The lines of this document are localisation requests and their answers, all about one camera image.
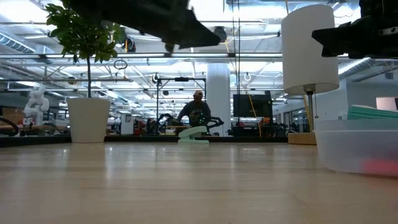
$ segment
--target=humanoid robot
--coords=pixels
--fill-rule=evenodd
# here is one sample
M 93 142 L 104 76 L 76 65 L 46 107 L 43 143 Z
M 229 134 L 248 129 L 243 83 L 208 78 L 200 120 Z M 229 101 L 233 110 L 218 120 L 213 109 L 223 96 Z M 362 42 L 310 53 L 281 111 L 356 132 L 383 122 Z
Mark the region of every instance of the humanoid robot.
M 35 125 L 43 124 L 43 112 L 50 108 L 49 99 L 44 98 L 45 87 L 36 86 L 29 93 L 29 101 L 25 105 L 24 114 L 26 118 L 34 116 Z

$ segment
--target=green folder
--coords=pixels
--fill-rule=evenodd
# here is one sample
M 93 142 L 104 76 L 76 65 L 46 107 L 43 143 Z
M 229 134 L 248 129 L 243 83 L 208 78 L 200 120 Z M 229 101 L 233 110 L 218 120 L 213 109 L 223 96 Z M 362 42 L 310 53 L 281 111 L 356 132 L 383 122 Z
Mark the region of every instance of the green folder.
M 347 119 L 397 119 L 398 111 L 378 110 L 370 106 L 353 105 L 348 109 Z

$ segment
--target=white column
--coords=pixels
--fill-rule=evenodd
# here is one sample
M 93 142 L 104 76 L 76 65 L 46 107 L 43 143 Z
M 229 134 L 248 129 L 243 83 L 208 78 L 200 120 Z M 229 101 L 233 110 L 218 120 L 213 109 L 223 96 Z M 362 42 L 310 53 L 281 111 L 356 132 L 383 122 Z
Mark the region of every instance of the white column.
M 228 136 L 231 128 L 231 89 L 229 85 L 229 68 L 227 63 L 209 63 L 207 65 L 206 98 L 213 117 L 219 117 L 224 125 L 210 129 L 210 133 Z

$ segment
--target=white lamp shade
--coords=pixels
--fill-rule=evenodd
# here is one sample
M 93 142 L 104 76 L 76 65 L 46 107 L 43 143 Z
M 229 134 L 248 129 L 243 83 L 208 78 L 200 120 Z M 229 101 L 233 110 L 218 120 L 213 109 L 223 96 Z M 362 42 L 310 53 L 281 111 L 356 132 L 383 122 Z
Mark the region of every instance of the white lamp shade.
M 323 93 L 339 87 L 337 58 L 323 58 L 322 45 L 312 31 L 333 28 L 333 9 L 325 5 L 307 6 L 291 12 L 282 21 L 284 90 L 305 94 L 304 86 L 315 84 Z

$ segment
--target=black screen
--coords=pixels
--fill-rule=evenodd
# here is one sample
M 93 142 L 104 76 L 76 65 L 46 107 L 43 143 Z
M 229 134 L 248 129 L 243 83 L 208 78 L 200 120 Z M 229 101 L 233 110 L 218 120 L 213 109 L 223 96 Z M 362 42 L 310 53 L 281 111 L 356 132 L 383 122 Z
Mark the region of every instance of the black screen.
M 258 118 L 272 117 L 272 99 L 270 95 L 250 95 L 250 97 Z M 234 117 L 255 117 L 249 95 L 234 95 Z

